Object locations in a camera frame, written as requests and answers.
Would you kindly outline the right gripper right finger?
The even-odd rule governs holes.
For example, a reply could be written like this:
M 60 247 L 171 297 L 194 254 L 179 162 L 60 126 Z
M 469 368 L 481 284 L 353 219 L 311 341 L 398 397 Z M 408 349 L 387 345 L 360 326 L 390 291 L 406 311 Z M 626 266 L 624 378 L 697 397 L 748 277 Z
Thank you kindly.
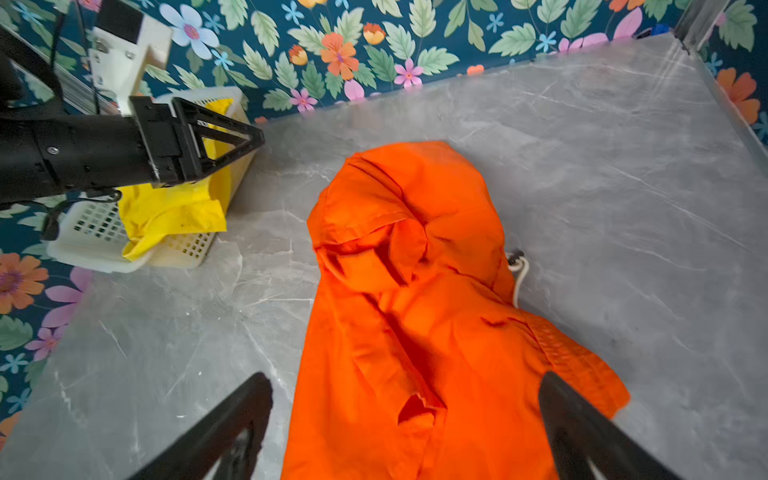
M 560 479 L 677 479 L 679 476 L 617 428 L 554 372 L 538 393 Z

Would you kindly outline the orange shorts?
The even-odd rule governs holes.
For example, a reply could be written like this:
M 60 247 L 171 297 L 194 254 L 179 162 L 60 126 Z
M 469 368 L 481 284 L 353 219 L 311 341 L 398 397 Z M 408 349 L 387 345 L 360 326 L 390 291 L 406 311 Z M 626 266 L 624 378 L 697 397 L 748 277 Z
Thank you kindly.
M 554 372 L 607 417 L 630 395 L 596 354 L 513 303 L 476 168 L 443 142 L 348 158 L 307 222 L 321 273 L 286 479 L 552 479 Z

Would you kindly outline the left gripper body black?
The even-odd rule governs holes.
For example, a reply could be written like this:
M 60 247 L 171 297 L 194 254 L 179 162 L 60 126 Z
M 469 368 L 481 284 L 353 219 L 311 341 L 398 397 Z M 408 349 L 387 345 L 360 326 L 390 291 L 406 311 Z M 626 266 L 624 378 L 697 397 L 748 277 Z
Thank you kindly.
M 196 148 L 186 136 L 188 125 L 171 105 L 145 96 L 129 98 L 141 134 L 154 185 L 179 185 L 200 179 Z

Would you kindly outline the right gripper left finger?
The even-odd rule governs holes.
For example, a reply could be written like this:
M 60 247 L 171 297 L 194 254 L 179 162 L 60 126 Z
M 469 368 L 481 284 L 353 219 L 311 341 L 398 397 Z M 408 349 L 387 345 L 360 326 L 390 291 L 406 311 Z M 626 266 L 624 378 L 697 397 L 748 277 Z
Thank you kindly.
M 132 477 L 249 479 L 272 407 L 271 382 L 257 372 Z

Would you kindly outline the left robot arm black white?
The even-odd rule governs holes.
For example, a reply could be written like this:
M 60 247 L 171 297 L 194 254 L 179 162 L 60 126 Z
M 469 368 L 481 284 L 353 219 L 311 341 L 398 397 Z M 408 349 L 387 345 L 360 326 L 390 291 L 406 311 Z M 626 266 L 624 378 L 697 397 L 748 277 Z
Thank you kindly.
M 129 113 L 69 115 L 53 67 L 1 32 L 1 201 L 203 180 L 264 145 L 257 127 L 187 99 L 128 99 Z

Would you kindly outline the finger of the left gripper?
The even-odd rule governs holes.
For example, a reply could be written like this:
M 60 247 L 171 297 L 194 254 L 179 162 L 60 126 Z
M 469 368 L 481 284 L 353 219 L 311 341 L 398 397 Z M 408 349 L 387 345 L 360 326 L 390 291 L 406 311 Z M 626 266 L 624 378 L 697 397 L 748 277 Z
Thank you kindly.
M 173 98 L 172 107 L 178 121 L 181 177 L 202 180 L 265 144 L 263 132 L 224 114 L 182 98 Z M 205 140 L 223 143 L 229 150 L 223 154 L 208 154 Z

